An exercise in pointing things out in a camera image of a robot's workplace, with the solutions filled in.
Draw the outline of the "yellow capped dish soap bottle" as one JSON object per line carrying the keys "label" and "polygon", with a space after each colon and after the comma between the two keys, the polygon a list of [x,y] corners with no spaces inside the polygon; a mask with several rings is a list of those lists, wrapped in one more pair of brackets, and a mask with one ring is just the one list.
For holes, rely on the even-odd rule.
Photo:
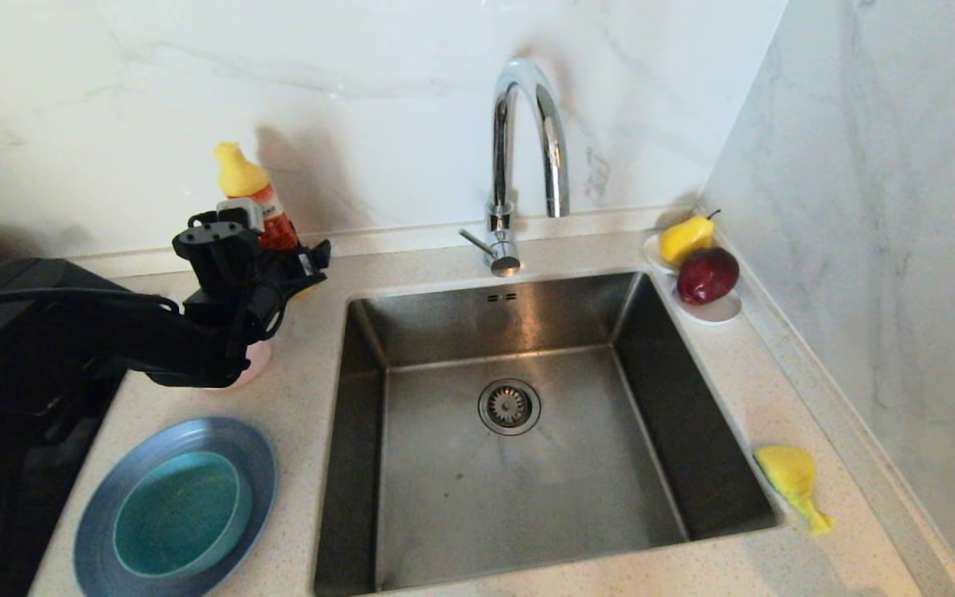
{"label": "yellow capped dish soap bottle", "polygon": [[307,288],[298,284],[304,276],[298,259],[300,241],[269,174],[251,162],[234,141],[217,144],[215,155],[220,167],[217,184],[226,199],[253,197],[263,208],[263,235],[222,221],[225,224],[222,235],[227,239],[229,250],[254,262],[263,282],[281,291],[285,301],[291,302],[297,294],[305,294]]}

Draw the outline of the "chrome gooseneck faucet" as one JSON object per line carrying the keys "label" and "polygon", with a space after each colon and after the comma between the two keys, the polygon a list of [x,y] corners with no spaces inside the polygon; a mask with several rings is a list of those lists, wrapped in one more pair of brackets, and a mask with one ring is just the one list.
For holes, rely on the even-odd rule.
{"label": "chrome gooseneck faucet", "polygon": [[485,237],[481,239],[465,228],[458,228],[458,234],[482,252],[485,264],[496,277],[512,277],[521,268],[511,227],[515,202],[509,197],[514,148],[511,126],[517,95],[522,95],[531,107],[541,141],[546,215],[560,219],[571,212],[567,136],[554,87],[541,66],[531,58],[512,58],[504,65],[494,86],[492,194],[486,206]]}

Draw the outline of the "stainless steel sink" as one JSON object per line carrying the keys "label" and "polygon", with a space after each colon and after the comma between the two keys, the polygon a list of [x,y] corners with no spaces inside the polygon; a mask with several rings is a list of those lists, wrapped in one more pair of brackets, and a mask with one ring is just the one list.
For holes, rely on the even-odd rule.
{"label": "stainless steel sink", "polygon": [[[522,379],[519,437],[478,415]],[[348,302],[317,597],[772,528],[757,472],[640,272]]]}

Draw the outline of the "yellow sponge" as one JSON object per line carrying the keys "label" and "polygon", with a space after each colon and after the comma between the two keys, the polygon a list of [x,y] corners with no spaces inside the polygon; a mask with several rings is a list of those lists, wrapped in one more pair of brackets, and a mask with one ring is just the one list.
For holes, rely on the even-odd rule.
{"label": "yellow sponge", "polygon": [[818,509],[814,495],[817,488],[817,468],[808,451],[786,445],[767,445],[754,451],[755,460],[774,490],[789,506],[800,514],[811,533],[830,533],[835,525]]}

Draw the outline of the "pink plastic bowl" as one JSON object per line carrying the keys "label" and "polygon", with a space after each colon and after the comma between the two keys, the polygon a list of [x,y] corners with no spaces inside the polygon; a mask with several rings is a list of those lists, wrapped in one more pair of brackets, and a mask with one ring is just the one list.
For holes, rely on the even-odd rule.
{"label": "pink plastic bowl", "polygon": [[242,371],[238,379],[235,379],[231,385],[225,386],[225,388],[208,388],[207,390],[219,393],[241,388],[247,383],[251,383],[269,365],[273,355],[273,347],[269,341],[256,342],[247,347],[245,355],[249,359],[249,366]]}

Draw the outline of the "metal drain strainer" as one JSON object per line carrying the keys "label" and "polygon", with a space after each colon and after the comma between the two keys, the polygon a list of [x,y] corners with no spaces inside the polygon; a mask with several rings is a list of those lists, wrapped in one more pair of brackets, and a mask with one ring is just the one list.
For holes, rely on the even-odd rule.
{"label": "metal drain strainer", "polygon": [[497,379],[482,389],[477,411],[482,423],[494,434],[519,437],[541,419],[541,396],[522,379]]}

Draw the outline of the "teal bowl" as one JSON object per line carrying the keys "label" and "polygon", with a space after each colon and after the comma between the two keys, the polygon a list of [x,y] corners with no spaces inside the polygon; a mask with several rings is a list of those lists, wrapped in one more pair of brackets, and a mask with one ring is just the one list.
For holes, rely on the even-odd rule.
{"label": "teal bowl", "polygon": [[128,493],[114,522],[114,553],[141,578],[202,573],[238,546],[253,507],[249,476],[227,457],[182,454],[157,465]]}

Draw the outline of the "large blue-grey plate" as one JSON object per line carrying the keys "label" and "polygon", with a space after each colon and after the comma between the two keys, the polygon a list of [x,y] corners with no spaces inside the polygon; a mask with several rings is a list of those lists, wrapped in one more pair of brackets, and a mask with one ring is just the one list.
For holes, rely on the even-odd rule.
{"label": "large blue-grey plate", "polygon": [[[219,563],[195,575],[141,578],[125,570],[113,547],[113,528],[128,493],[170,458],[212,451],[249,476],[254,507],[238,546]],[[88,502],[75,537],[75,573],[86,597],[205,597],[249,554],[268,521],[278,483],[275,450],[257,428],[231,417],[197,417],[167,427],[125,454]]]}

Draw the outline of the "yellow pear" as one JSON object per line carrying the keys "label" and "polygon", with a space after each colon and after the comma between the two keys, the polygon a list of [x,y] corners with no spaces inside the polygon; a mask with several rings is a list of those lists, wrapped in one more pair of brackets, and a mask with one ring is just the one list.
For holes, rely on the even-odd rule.
{"label": "yellow pear", "polygon": [[660,256],[674,269],[679,269],[690,254],[715,246],[716,226],[714,216],[720,209],[708,215],[696,215],[682,223],[667,228],[659,240]]}

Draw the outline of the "dark red apple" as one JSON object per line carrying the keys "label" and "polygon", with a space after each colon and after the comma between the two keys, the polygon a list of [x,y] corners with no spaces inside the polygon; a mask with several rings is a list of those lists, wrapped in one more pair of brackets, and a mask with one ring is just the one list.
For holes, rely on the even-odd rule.
{"label": "dark red apple", "polygon": [[698,250],[679,269],[676,291],[682,302],[705,305],[726,296],[738,284],[739,277],[739,261],[728,250]]}

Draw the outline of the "white fruit dish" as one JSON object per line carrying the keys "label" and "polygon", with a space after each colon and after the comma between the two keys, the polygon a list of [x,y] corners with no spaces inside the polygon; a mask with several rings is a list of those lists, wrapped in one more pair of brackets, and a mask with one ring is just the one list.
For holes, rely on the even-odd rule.
{"label": "white fruit dish", "polygon": [[683,302],[677,292],[678,269],[671,262],[663,259],[660,251],[660,241],[660,234],[651,235],[644,241],[642,253],[647,258],[648,263],[656,270],[656,280],[659,280],[660,284],[666,288],[668,296],[670,296],[671,302],[678,313],[691,321],[708,326],[726,324],[742,313],[742,301],[740,301],[738,292],[734,290],[723,298],[712,303],[705,303],[705,305],[692,305],[692,303]]}

